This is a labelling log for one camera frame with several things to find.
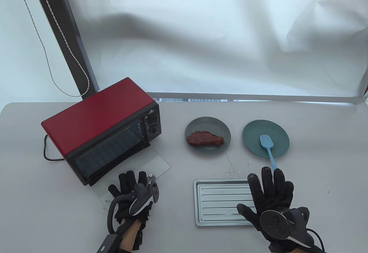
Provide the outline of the person's right hand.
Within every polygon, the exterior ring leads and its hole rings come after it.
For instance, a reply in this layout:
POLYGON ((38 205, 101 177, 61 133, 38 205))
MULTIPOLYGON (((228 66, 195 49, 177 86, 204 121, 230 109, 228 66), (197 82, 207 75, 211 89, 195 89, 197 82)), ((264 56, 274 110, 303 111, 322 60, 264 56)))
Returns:
POLYGON ((251 173, 248 175, 248 184, 252 194, 256 212, 244 204, 238 204, 237 210, 246 220, 261 232, 266 240, 283 252, 304 253, 295 242, 290 240, 275 240, 269 237, 262 229, 259 222, 260 215, 266 210, 283 210, 291 206, 293 200, 294 185, 286 181, 281 169, 272 171, 269 167, 261 170, 262 183, 259 177, 251 173))

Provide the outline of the person's left hand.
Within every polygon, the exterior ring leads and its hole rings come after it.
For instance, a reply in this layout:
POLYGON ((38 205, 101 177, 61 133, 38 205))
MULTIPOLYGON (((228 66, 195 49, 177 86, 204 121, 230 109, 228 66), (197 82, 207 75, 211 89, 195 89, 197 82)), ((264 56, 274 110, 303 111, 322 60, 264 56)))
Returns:
MULTIPOLYGON (((120 189, 116 187, 116 185, 110 185, 108 187, 109 192, 114 196, 114 198, 130 194, 134 190, 134 185, 136 183, 147 185, 146 172, 139 172, 139 179, 136 181, 135 174, 133 171, 127 171, 126 173, 122 173, 118 176, 120 181, 120 189)), ((124 219, 126 223, 132 224, 136 220, 141 222, 140 230, 142 231, 146 227, 146 222, 149 217, 149 211, 152 207, 152 202, 149 203, 138 215, 132 216, 129 213, 130 206, 133 202, 123 201, 118 204, 118 211, 115 214, 115 219, 118 223, 121 223, 124 219)))

